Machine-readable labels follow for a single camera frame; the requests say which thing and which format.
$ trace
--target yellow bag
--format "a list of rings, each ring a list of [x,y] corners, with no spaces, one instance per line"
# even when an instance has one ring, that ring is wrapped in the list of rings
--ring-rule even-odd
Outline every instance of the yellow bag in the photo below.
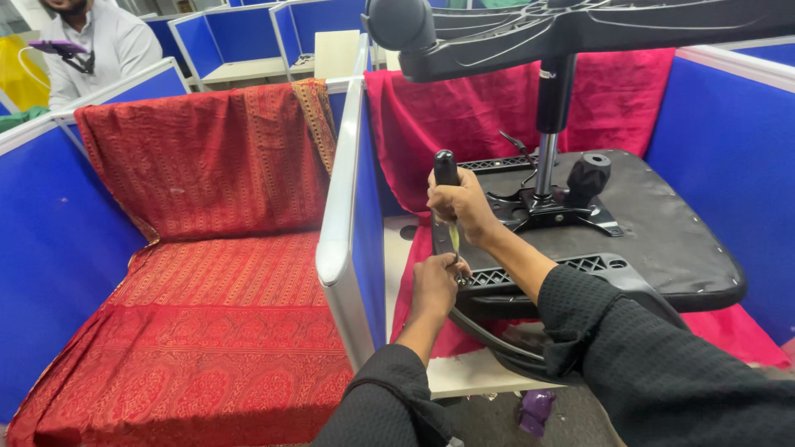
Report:
[[[0,89],[17,104],[20,111],[27,111],[33,106],[47,107],[49,102],[49,87],[30,77],[19,63],[17,55],[25,46],[25,42],[16,34],[0,37]],[[38,50],[22,52],[22,62],[35,77],[49,85],[47,75],[25,55],[28,51]]]

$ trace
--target white shirt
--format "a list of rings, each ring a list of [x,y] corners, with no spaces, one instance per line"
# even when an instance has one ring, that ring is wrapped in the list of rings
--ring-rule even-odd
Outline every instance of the white shirt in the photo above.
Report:
[[[93,75],[78,72],[56,54],[45,54],[52,86],[49,99],[52,110],[138,73],[163,58],[160,42],[146,23],[117,6],[96,0],[82,31],[78,33],[58,16],[41,30],[41,40],[71,41],[89,52],[95,51]],[[86,60],[88,55],[79,57]]]

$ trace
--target black sleeve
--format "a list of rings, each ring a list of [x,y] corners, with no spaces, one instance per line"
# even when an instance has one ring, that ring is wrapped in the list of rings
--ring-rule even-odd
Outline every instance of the black sleeve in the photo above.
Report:
[[[312,445],[444,447],[449,425],[444,409],[430,398],[420,357],[406,346],[388,344],[351,380]]]
[[[567,266],[541,286],[554,375],[580,371],[628,445],[795,445],[795,382],[769,380]]]

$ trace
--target screwdriver handle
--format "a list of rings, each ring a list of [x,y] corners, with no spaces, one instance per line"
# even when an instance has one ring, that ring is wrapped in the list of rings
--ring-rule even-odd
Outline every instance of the screwdriver handle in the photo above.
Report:
[[[460,186],[456,158],[449,150],[440,150],[433,156],[433,176],[437,185]]]

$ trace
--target purple phone case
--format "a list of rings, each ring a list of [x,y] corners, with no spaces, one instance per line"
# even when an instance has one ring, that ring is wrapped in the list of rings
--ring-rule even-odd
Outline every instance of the purple phone case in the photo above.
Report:
[[[48,52],[50,54],[58,53],[56,51],[56,47],[66,52],[70,52],[71,54],[80,54],[82,52],[88,52],[85,48],[70,41],[30,41],[28,42],[28,45],[32,46],[37,50]]]

